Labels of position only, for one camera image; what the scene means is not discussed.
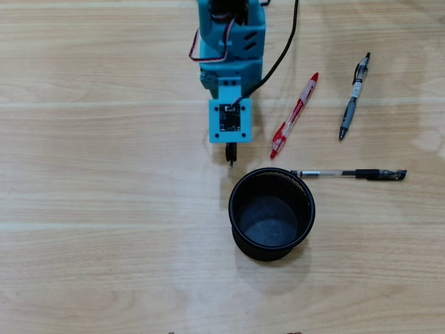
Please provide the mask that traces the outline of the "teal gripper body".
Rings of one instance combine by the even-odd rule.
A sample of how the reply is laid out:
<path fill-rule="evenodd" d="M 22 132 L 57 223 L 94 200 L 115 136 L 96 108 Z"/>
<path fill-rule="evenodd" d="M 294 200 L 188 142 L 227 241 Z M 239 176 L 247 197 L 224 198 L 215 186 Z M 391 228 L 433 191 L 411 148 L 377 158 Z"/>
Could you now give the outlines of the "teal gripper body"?
<path fill-rule="evenodd" d="M 237 100 L 261 81 L 262 60 L 200 64 L 200 81 L 214 100 Z"/>

